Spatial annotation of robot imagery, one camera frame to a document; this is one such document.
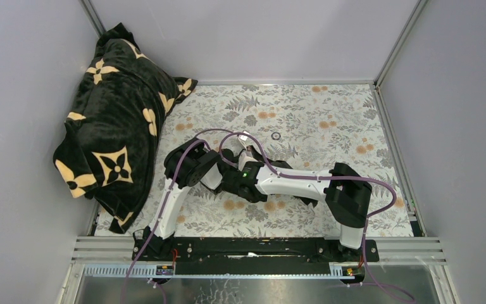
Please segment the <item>black paper box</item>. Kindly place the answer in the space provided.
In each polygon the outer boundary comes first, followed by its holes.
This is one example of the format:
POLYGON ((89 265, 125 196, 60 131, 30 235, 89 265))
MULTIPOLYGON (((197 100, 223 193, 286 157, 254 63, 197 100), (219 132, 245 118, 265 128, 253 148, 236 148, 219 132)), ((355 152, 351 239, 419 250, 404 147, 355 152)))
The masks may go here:
MULTIPOLYGON (((263 163, 261 161, 247 161, 246 163, 263 163)), ((327 183, 318 180, 319 174, 327 174, 326 171, 304 171, 291 168, 273 166, 269 168, 265 163, 258 173, 258 190, 269 195, 282 194, 294 196, 303 200, 306 205, 316 206, 324 202, 324 189, 327 183)))

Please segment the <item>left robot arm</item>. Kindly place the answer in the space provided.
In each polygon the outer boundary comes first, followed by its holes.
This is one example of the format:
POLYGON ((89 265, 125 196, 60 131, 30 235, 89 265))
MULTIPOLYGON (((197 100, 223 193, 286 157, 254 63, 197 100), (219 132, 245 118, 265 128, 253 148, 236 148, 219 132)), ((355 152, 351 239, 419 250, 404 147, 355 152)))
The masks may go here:
POLYGON ((243 149, 233 155, 229 149, 221 153, 209 149, 206 141, 192 138, 171 151, 164 161, 165 188, 154 220, 150 223, 154 237, 147 244, 147 252, 155 260, 164 260, 171 252, 167 240, 175 233, 177 217, 186 196, 196 185, 202 185, 214 194, 239 190, 228 177, 242 170, 244 163, 255 161, 252 151, 243 149))

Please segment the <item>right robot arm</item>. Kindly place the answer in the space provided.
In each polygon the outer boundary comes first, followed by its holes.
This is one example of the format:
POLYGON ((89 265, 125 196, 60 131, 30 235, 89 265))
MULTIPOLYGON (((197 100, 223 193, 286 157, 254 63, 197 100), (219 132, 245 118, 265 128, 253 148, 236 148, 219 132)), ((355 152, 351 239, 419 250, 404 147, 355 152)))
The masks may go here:
POLYGON ((226 169, 220 189, 251 203, 274 194, 309 199, 313 206, 321 202, 340 224, 340 257, 353 261, 363 252, 372 186, 345 163, 336 163, 330 170, 304 171, 248 161, 242 169, 226 169))

